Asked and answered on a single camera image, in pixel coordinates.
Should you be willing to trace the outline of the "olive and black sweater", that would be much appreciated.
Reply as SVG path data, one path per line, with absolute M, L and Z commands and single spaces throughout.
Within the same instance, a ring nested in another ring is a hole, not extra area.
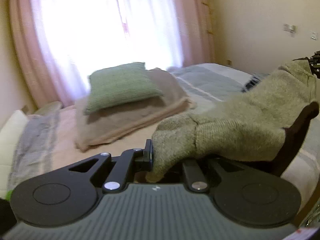
M 153 168 L 145 178 L 156 183 L 183 159 L 209 154 L 281 176 L 318 114 L 316 78 L 308 60 L 288 62 L 206 112 L 161 121 L 152 135 Z

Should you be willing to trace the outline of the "beige folded blanket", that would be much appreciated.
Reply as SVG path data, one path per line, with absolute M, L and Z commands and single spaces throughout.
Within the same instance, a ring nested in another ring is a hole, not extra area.
M 92 146 L 113 143 L 195 106 L 169 72 L 156 68 L 148 71 L 148 77 L 162 90 L 163 96 L 101 109 L 90 115 L 84 115 L 87 98 L 76 101 L 76 148 L 86 152 Z

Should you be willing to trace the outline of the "dark folded garment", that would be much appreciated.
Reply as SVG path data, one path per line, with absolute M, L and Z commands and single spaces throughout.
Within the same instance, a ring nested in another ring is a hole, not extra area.
M 242 88 L 242 92 L 248 92 L 253 87 L 255 87 L 258 83 L 260 83 L 264 78 L 268 77 L 269 74 L 253 74 L 250 80 L 244 85 Z

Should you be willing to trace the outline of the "striped pastel bedspread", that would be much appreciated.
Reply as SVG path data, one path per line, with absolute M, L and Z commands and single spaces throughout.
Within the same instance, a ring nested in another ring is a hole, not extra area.
M 195 103 L 194 107 L 175 115 L 206 112 L 217 103 L 242 93 L 242 88 L 250 79 L 247 73 L 210 63 L 172 68 L 166 72 L 176 78 Z M 7 191 L 30 178 L 103 152 L 121 155 L 125 150 L 143 146 L 147 139 L 152 139 L 161 121 L 175 116 L 138 129 L 113 143 L 92 146 L 86 152 L 81 152 L 74 141 L 77 135 L 75 114 L 74 104 L 50 115 L 34 115 L 29 118 L 16 146 L 10 172 L 4 180 Z M 160 181 L 174 179 L 180 162 Z M 319 181 L 319 116 L 311 120 L 299 152 L 280 177 L 295 185 L 302 203 L 307 203 Z

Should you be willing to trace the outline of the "green knitted pillow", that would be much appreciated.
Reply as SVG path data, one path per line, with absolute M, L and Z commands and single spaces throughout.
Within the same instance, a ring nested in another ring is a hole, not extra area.
M 89 83 L 91 90 L 84 115 L 163 95 L 148 77 L 144 62 L 97 70 L 89 76 Z

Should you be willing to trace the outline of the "green knitted garment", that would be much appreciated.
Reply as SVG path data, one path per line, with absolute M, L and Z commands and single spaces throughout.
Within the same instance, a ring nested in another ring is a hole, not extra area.
M 7 201 L 10 201 L 10 200 L 11 200 L 12 192 L 13 192 L 12 190 L 9 190 L 9 191 L 7 192 L 6 197 L 5 197 L 5 199 L 6 199 Z

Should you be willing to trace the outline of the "white pillow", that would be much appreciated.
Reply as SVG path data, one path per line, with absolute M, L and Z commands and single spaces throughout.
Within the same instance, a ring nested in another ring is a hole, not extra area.
M 2 127 L 1 166 L 12 165 L 16 146 L 28 121 L 28 117 L 21 110 L 16 110 Z

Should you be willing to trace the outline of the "pink curtain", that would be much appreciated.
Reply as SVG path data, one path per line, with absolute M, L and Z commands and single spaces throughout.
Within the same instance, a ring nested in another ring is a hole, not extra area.
M 9 0 L 18 61 L 37 107 L 89 91 L 96 70 L 215 60 L 208 0 Z

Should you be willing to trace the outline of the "wall switch plate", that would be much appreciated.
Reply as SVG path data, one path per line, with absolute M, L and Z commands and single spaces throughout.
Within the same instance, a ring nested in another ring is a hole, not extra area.
M 316 32 L 312 32 L 310 37 L 313 40 L 318 40 L 318 34 Z

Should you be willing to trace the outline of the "wall socket plate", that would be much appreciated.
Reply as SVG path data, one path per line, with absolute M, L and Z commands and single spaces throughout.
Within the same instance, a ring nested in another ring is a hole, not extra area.
M 283 24 L 283 31 L 287 31 L 289 33 L 294 34 L 297 31 L 297 27 L 291 24 Z

